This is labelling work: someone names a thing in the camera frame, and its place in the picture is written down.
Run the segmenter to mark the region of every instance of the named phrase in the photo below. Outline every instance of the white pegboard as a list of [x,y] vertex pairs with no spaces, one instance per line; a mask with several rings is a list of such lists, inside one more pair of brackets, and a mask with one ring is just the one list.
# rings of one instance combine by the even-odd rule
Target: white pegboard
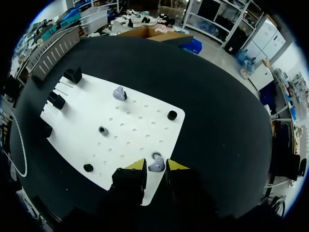
[[[184,111],[166,102],[124,87],[125,101],[112,93],[119,85],[86,74],[78,84],[62,77],[53,90],[66,103],[61,110],[47,101],[41,118],[52,128],[48,141],[76,170],[100,187],[109,190],[112,174],[117,168],[145,158],[153,163],[151,154],[160,152],[166,161],[171,157],[180,133]],[[169,111],[177,112],[174,121]],[[103,136],[103,126],[109,134]],[[83,166],[94,170],[87,173]],[[147,170],[147,186],[142,205],[148,205],[164,172]]]

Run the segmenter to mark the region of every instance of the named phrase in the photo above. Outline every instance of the gray plastic piece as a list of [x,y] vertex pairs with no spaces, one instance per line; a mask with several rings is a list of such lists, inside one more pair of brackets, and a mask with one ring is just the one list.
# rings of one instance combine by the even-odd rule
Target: gray plastic piece
[[98,131],[100,132],[100,134],[102,134],[104,136],[108,135],[108,129],[106,129],[105,127],[102,127],[102,126],[99,127]]
[[122,88],[121,86],[119,86],[117,89],[114,90],[112,96],[122,102],[126,100],[126,92],[124,91],[124,88]]
[[148,167],[148,170],[156,173],[164,171],[165,163],[161,154],[159,152],[154,152],[151,157],[154,159],[154,162]]

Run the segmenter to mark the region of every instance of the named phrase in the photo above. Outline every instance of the shelving unit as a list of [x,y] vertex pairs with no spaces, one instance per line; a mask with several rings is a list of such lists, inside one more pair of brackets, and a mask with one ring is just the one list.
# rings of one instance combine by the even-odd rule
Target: shelving unit
[[[84,5],[82,5],[82,6],[79,6],[78,9],[83,8],[83,7],[85,7],[85,6],[88,6],[88,5],[90,5],[90,4],[91,4],[91,7],[94,7],[94,3],[95,3],[96,1],[99,1],[99,0],[91,0],[90,2],[87,2],[86,4],[84,4]],[[120,0],[117,0],[116,2],[103,4],[103,5],[101,5],[101,6],[113,6],[113,5],[117,5],[117,12],[119,13],[119,12],[122,10],[122,7],[121,7],[121,9],[120,9],[120,7],[119,7],[119,1],[120,1]]]
[[[220,25],[220,24],[218,24],[218,23],[216,23],[216,22],[214,22],[212,20],[206,19],[204,17],[201,17],[201,16],[191,12],[192,5],[193,5],[194,1],[195,0],[190,0],[190,2],[189,2],[189,6],[187,8],[187,12],[185,14],[184,21],[183,21],[183,28],[189,27],[189,28],[192,28],[194,30],[197,30],[197,31],[199,31],[199,32],[201,32],[201,33],[203,33],[203,34],[205,34],[205,35],[215,39],[216,41],[220,42],[221,43],[221,47],[224,47],[227,44],[227,42],[229,41],[229,39],[231,38],[231,36],[235,32],[235,30],[237,29],[239,23],[243,19],[243,15],[244,15],[245,11],[247,10],[247,8],[248,8],[248,6],[249,6],[249,4],[251,2],[251,1],[243,2],[241,0],[237,0],[237,2],[240,2],[243,5],[243,8],[240,8],[237,5],[229,2],[228,0],[220,0],[221,2],[226,3],[228,6],[231,6],[231,7],[235,8],[235,9],[237,9],[240,12],[240,14],[239,14],[238,18],[236,19],[232,29],[228,30],[227,28],[223,27],[222,25]],[[199,29],[198,27],[196,27],[194,25],[189,24],[188,20],[189,20],[189,17],[192,16],[192,15],[195,16],[195,17],[198,17],[198,18],[200,18],[200,19],[202,19],[204,21],[210,22],[210,23],[214,24],[215,26],[217,26],[217,27],[223,29],[224,31],[228,32],[225,41],[222,41],[221,39],[217,38],[216,36],[211,35],[210,33],[206,32],[206,31],[203,31],[203,30]]]
[[242,19],[242,21],[243,21],[244,23],[246,23],[249,27],[251,27],[251,28],[253,29],[253,31],[252,31],[251,34],[248,36],[246,42],[241,46],[240,49],[242,49],[242,48],[247,44],[247,42],[250,40],[250,38],[253,36],[253,34],[254,34],[255,30],[256,30],[256,26],[257,26],[258,23],[261,21],[263,15],[264,15],[264,12],[262,11],[262,9],[261,9],[258,5],[256,5],[256,3],[255,3],[254,1],[250,1],[249,4],[255,5],[255,6],[261,11],[261,15],[260,15],[259,17],[257,17],[255,14],[253,14],[251,11],[248,10],[248,13],[249,13],[250,15],[252,15],[254,18],[257,19],[257,21],[256,21],[256,23],[255,23],[254,26],[251,25],[249,22],[247,22],[246,19],[244,19],[244,18]]
[[215,37],[215,36],[213,36],[213,35],[211,35],[211,34],[205,32],[205,31],[203,31],[203,30],[201,30],[201,29],[199,29],[199,28],[197,28],[197,27],[194,27],[193,25],[187,24],[186,27],[189,27],[189,28],[192,28],[192,29],[194,29],[194,30],[197,30],[197,31],[199,31],[199,32],[201,32],[201,33],[203,33],[203,34],[205,34],[205,35],[207,35],[207,36],[209,36],[209,37],[211,37],[211,38],[217,40],[218,42],[223,43],[223,41],[220,40],[219,38],[217,38],[217,37]]
[[195,14],[195,13],[192,13],[192,12],[190,12],[190,14],[191,14],[191,15],[194,15],[194,16],[196,16],[196,17],[199,17],[199,18],[201,18],[201,19],[203,19],[203,20],[205,20],[205,21],[211,22],[211,23],[213,23],[214,25],[216,25],[217,27],[220,27],[220,28],[222,28],[223,30],[225,30],[225,31],[227,31],[227,32],[230,32],[228,29],[226,29],[225,27],[221,26],[220,24],[218,24],[218,23],[216,23],[216,22],[213,22],[213,21],[211,21],[211,20],[209,20],[209,19],[207,19],[207,18],[204,18],[204,17],[199,16],[199,15],[197,15],[197,14]]

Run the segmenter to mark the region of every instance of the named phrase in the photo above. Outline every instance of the black tabletop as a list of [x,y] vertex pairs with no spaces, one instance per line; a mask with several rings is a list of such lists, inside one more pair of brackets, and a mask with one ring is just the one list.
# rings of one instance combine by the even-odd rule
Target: black tabletop
[[[40,113],[49,92],[66,69],[77,67],[185,111],[171,158],[200,171],[220,216],[239,217],[258,204],[271,159],[269,115],[259,100],[230,74],[194,54],[163,42],[121,36],[81,39],[43,82],[27,82],[15,114],[28,159],[28,175],[20,180],[30,199],[39,197],[63,218],[73,207],[94,212],[106,192],[40,136]],[[12,157],[23,171],[15,123],[10,144]],[[162,181],[152,203],[142,207],[141,217],[162,214],[164,197]]]

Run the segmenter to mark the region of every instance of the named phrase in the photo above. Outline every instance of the cardboard box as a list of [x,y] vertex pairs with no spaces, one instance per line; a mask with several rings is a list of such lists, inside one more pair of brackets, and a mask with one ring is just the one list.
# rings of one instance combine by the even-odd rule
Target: cardboard box
[[154,31],[150,27],[140,27],[124,33],[119,34],[118,36],[137,36],[140,38],[145,38],[147,40],[153,40],[158,42],[164,42],[172,44],[175,46],[181,46],[184,44],[191,43],[193,41],[192,35],[187,35],[179,32],[168,31],[166,34]]
[[270,69],[270,63],[269,63],[269,60],[268,60],[268,59],[263,59],[263,60],[262,60],[262,63],[263,63],[266,67],[268,67],[268,68]]

